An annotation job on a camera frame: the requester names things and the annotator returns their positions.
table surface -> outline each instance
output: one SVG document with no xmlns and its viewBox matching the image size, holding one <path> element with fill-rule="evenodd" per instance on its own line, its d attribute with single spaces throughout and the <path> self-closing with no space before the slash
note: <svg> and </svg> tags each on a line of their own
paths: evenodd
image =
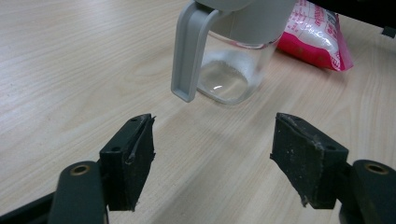
<svg viewBox="0 0 396 224">
<path fill-rule="evenodd" d="M 240 105 L 170 91 L 186 0 L 0 2 L 0 215 L 53 192 L 63 168 L 96 161 L 126 122 L 156 116 L 156 158 L 136 211 L 110 223 L 338 223 L 303 208 L 269 159 L 276 112 L 396 167 L 396 41 L 340 16 L 354 66 L 319 69 L 276 51 Z"/>
</svg>

pink plastic package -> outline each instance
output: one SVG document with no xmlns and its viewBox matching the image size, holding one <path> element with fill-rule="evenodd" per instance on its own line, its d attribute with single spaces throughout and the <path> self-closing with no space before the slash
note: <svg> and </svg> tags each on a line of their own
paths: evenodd
<svg viewBox="0 0 396 224">
<path fill-rule="evenodd" d="M 345 71 L 353 66 L 338 15 L 298 0 L 277 48 L 316 67 Z"/>
</svg>

glass jar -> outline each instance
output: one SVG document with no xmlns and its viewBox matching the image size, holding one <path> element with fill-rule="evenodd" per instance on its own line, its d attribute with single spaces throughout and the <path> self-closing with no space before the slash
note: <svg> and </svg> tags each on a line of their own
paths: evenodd
<svg viewBox="0 0 396 224">
<path fill-rule="evenodd" d="M 243 102 L 262 83 L 278 39 L 267 44 L 247 45 L 209 32 L 198 90 L 226 105 Z"/>
</svg>

plastic bag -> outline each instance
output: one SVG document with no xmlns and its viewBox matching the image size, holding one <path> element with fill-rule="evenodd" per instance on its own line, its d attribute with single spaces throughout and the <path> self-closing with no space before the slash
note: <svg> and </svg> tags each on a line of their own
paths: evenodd
<svg viewBox="0 0 396 224">
<path fill-rule="evenodd" d="M 338 14 L 298 0 L 277 48 L 317 67 L 345 71 L 353 66 Z"/>
</svg>

wood grain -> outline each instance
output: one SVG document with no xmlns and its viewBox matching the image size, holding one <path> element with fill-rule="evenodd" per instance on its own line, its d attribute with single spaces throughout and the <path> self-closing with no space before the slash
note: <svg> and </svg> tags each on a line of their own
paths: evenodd
<svg viewBox="0 0 396 224">
<path fill-rule="evenodd" d="M 276 112 L 308 120 L 348 161 L 396 167 L 396 42 L 341 16 L 354 67 L 337 73 L 277 51 L 240 105 L 170 92 L 186 1 L 0 2 L 0 215 L 55 190 L 69 164 L 151 113 L 156 159 L 134 213 L 110 223 L 338 223 L 303 208 L 269 160 Z"/>
</svg>

